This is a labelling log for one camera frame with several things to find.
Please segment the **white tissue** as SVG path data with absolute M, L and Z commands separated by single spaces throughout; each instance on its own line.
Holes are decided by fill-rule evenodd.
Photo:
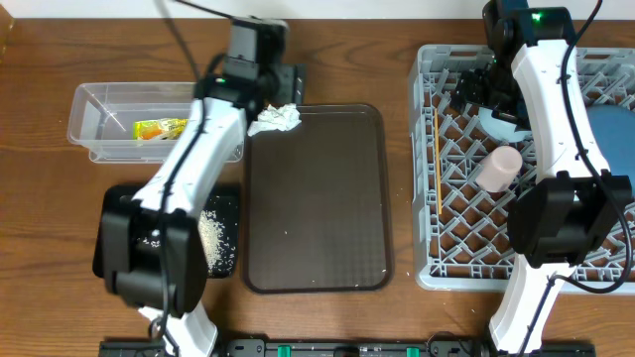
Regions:
M 279 108 L 269 105 L 264 109 L 247 130 L 247 136 L 253 137 L 261 132 L 287 132 L 301 124 L 300 111 L 296 104 L 286 104 Z

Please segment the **light blue bowl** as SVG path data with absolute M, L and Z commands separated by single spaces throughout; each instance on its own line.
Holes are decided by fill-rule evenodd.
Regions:
M 490 109 L 480 107 L 478 117 L 485 134 L 496 141 L 518 143 L 532 138 L 531 131 L 517 131 L 515 124 L 494 118 Z

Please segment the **wooden chopstick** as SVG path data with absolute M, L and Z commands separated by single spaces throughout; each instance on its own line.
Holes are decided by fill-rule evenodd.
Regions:
M 436 196 L 437 196 L 437 215 L 441 217 L 443 214 L 443 195 L 442 195 L 442 173 L 440 158 L 440 133 L 439 133 L 439 111 L 434 109 L 434 137 L 435 137 L 435 173 L 436 173 Z

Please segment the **pink cup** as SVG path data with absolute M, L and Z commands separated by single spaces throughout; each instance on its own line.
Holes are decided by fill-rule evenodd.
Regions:
M 520 172 L 523 158 L 517 149 L 501 146 L 492 151 L 480 164 L 482 170 L 475 182 L 488 192 L 502 192 Z

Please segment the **dark blue plate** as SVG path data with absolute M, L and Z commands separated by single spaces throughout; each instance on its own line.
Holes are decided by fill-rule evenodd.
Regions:
M 634 187 L 634 112 L 616 105 L 586 109 L 602 156 L 615 176 L 627 176 Z

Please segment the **yellow snack wrapper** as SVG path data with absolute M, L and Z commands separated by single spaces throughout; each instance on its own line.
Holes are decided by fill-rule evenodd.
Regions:
M 133 125 L 133 139 L 152 140 L 176 140 L 188 124 L 187 119 L 162 118 L 143 120 Z

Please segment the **pile of white rice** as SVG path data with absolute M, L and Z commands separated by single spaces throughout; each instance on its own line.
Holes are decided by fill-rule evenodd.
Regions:
M 238 218 L 218 209 L 206 209 L 199 217 L 198 232 L 210 279 L 224 279 L 237 263 Z

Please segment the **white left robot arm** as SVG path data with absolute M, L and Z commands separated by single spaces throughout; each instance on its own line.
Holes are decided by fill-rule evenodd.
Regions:
M 228 62 L 194 87 L 190 118 L 157 173 L 142 187 L 109 188 L 93 272 L 149 321 L 145 340 L 106 340 L 101 356 L 210 356 L 216 325 L 201 303 L 207 261 L 198 221 L 228 157 L 265 104 L 304 99 L 303 64 Z

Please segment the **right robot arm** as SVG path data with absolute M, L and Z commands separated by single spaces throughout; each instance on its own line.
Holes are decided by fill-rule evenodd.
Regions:
M 508 214 L 512 276 L 479 354 L 524 356 L 541 351 L 562 286 L 626 225 L 632 186 L 611 172 L 591 130 L 575 59 L 582 32 L 568 9 L 491 0 L 482 18 L 492 63 L 459 76 L 451 107 L 485 108 L 530 130 L 537 177 Z

